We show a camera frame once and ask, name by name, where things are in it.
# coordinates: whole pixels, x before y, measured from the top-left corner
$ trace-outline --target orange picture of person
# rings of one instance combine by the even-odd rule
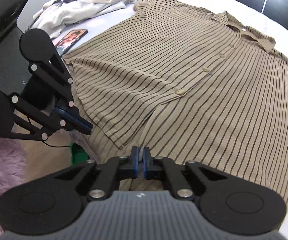
[[[69,48],[76,43],[82,36],[87,33],[87,30],[72,30],[56,45],[57,53],[61,56],[69,50]]]

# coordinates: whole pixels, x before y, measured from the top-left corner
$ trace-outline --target brown button-up shirt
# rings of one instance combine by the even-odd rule
[[[101,160],[149,146],[272,188],[288,204],[288,58],[275,40],[176,0],[134,9],[65,56]]]

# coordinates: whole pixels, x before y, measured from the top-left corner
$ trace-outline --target bed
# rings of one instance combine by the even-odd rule
[[[228,11],[230,14],[235,16],[244,25],[251,26],[260,32],[272,36],[276,40],[275,48],[280,52],[284,53],[288,57],[288,31],[283,28],[278,23],[270,20],[263,14],[235,1],[235,0],[179,0],[184,3],[188,3],[198,7],[204,7],[209,9],[214,13],[220,13],[223,11]],[[78,41],[71,49],[75,49],[84,42],[88,41],[92,37],[98,35],[99,33],[107,30],[108,28],[114,26],[115,24],[129,18],[135,12],[133,11],[133,5],[127,5],[125,9],[120,9],[94,19],[86,20],[80,24],[74,24],[67,27],[61,35],[54,39],[54,44],[57,43],[61,38],[63,38],[69,31],[73,29],[87,29],[88,33]],[[85,138],[73,132],[73,141],[79,143],[84,147],[87,153],[96,159],[96,153],[87,143]],[[280,232],[288,238],[288,213],[280,228]]]

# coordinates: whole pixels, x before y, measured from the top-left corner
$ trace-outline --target metal pin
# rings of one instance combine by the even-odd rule
[[[61,120],[61,121],[60,121],[60,125],[61,125],[62,127],[64,127],[64,126],[66,125],[65,120]]]
[[[17,96],[12,96],[11,101],[16,104],[19,101],[19,98]]]
[[[36,71],[38,69],[38,66],[36,66],[35,64],[33,64],[32,66],[31,66],[31,70],[32,71]]]
[[[91,198],[102,198],[105,196],[105,192],[101,189],[91,190],[89,193]]]
[[[43,133],[41,137],[44,141],[48,139],[48,135],[46,133]]]
[[[187,198],[193,196],[193,192],[190,189],[182,188],[177,192],[177,195]]]

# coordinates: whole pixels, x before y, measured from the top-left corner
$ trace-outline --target white cloth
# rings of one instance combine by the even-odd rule
[[[34,16],[37,19],[32,28],[44,30],[50,38],[56,38],[66,25],[77,23],[84,19],[125,8],[137,0],[76,0],[70,3],[55,3],[50,0],[45,3]]]

